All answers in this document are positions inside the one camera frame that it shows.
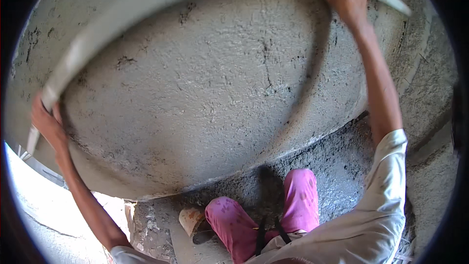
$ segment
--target curved concrete wall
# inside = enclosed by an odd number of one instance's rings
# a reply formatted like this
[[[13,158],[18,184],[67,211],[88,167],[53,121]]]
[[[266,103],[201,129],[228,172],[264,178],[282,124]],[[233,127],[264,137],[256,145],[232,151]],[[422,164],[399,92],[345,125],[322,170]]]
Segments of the curved concrete wall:
[[[35,92],[74,35],[112,1],[38,3],[8,91],[12,139],[26,144]],[[369,18],[394,74],[410,20],[373,0]],[[412,44],[425,38],[414,34]],[[420,49],[407,48],[406,60]],[[400,68],[397,78],[413,69]],[[365,110],[366,86],[350,33],[322,0],[188,0],[110,44],[68,87],[64,104],[88,187],[145,199],[313,143]],[[35,158],[57,171],[44,141]]]

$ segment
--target shirt sleeve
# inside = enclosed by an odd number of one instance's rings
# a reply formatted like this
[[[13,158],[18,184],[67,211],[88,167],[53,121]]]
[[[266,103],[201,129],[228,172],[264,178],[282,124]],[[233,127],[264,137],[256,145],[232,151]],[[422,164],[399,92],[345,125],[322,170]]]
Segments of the shirt sleeve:
[[[116,264],[167,264],[164,260],[157,260],[135,249],[126,246],[116,246],[111,249],[111,255]]]
[[[355,210],[404,213],[407,138],[403,129],[384,136],[365,178],[365,193]]]

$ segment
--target pink pants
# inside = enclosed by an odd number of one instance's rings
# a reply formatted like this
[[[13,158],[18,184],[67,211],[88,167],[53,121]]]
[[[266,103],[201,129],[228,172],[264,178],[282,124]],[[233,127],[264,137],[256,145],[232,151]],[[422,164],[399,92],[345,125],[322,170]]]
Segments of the pink pants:
[[[293,169],[285,178],[285,207],[280,220],[285,232],[303,229],[310,232],[320,224],[316,177],[306,168]],[[249,260],[256,251],[258,225],[246,214],[238,202],[219,197],[205,209],[208,223],[225,244],[234,264]],[[266,243],[278,236],[277,231],[266,233]]]

